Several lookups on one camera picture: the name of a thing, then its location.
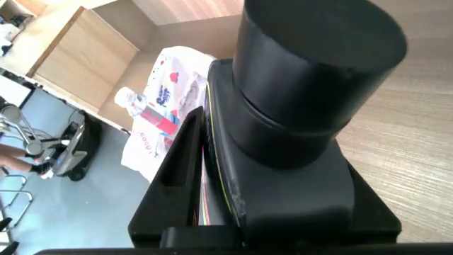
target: floor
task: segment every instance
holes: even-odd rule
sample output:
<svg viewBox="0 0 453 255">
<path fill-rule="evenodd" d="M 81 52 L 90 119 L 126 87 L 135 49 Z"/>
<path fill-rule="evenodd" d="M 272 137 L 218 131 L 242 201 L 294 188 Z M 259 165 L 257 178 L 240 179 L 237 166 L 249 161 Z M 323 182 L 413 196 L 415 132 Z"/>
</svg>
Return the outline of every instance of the floor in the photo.
<svg viewBox="0 0 453 255">
<path fill-rule="evenodd" d="M 106 128 L 101 148 L 80 182 L 29 177 L 25 189 L 35 200 L 12 233 L 12 239 L 21 243 L 17 255 L 43 249 L 132 246 L 127 225 L 149 183 L 120 165 L 126 139 L 120 131 Z M 19 198 L 9 213 L 18 213 L 24 202 Z"/>
</svg>

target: person's leg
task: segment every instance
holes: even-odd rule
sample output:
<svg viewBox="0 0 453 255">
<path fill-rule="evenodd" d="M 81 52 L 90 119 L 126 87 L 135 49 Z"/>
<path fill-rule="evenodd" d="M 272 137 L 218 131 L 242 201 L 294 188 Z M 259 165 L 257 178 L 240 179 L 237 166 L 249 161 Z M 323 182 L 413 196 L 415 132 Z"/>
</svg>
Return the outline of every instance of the person's leg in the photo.
<svg viewBox="0 0 453 255">
<path fill-rule="evenodd" d="M 15 157 L 10 157 L 5 152 L 0 151 L 0 166 L 6 166 L 10 169 L 28 173 L 32 169 L 32 164 L 26 163 Z"/>
<path fill-rule="evenodd" d="M 9 169 L 22 171 L 25 173 L 35 172 L 39 175 L 47 173 L 52 168 L 51 163 L 44 163 L 39 166 L 35 166 L 27 162 L 24 162 L 20 159 L 17 159 L 15 157 L 11 157 L 1 150 L 0 150 L 0 166 L 6 166 Z"/>
<path fill-rule="evenodd" d="M 23 149 L 0 144 L 0 153 L 10 157 L 25 157 L 27 152 Z"/>
</svg>

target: bottle cap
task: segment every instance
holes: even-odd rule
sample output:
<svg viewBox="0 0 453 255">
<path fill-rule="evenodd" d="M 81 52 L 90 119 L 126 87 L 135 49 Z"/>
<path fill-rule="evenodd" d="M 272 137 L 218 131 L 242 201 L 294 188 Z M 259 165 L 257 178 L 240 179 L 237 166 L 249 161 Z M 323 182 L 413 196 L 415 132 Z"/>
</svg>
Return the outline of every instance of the bottle cap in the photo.
<svg viewBox="0 0 453 255">
<path fill-rule="evenodd" d="M 119 106 L 126 108 L 129 104 L 129 98 L 134 95 L 135 92 L 127 87 L 122 87 L 115 95 L 115 103 Z"/>
</svg>

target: shoe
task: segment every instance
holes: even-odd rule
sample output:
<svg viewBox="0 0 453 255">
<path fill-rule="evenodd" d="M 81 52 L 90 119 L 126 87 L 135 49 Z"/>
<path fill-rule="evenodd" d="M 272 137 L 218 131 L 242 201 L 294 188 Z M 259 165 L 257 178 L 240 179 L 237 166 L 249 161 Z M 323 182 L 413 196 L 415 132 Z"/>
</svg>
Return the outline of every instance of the shoe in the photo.
<svg viewBox="0 0 453 255">
<path fill-rule="evenodd" d="M 42 171 L 39 173 L 41 178 L 43 179 L 48 179 L 52 178 L 54 176 L 54 172 L 52 171 L 53 164 L 46 162 L 43 165 L 41 165 Z"/>
</svg>

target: wood grain surface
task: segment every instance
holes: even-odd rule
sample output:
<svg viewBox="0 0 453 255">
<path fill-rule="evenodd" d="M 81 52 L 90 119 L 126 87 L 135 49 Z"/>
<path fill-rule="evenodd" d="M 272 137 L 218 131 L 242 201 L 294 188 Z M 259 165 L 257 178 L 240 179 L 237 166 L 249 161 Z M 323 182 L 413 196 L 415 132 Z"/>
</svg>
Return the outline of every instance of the wood grain surface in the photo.
<svg viewBox="0 0 453 255">
<path fill-rule="evenodd" d="M 136 53 L 121 34 L 85 10 L 35 75 L 99 109 Z"/>
<path fill-rule="evenodd" d="M 0 57 L 0 67 L 32 77 L 82 11 L 75 5 L 46 8 L 14 39 L 8 54 Z"/>
<path fill-rule="evenodd" d="M 338 141 L 402 221 L 399 242 L 451 242 L 453 1 L 373 2 L 403 28 L 408 55 Z"/>
<path fill-rule="evenodd" d="M 143 92 L 157 56 L 165 47 L 187 46 L 217 58 L 234 55 L 240 16 L 159 25 L 152 39 L 141 48 L 99 110 L 100 118 L 116 128 L 132 129 L 132 118 L 115 103 L 115 95 L 126 86 Z"/>
<path fill-rule="evenodd" d="M 151 40 L 156 25 L 131 0 L 118 0 L 93 9 L 138 49 Z"/>
<path fill-rule="evenodd" d="M 243 0 L 133 0 L 156 24 L 238 15 Z"/>
</svg>

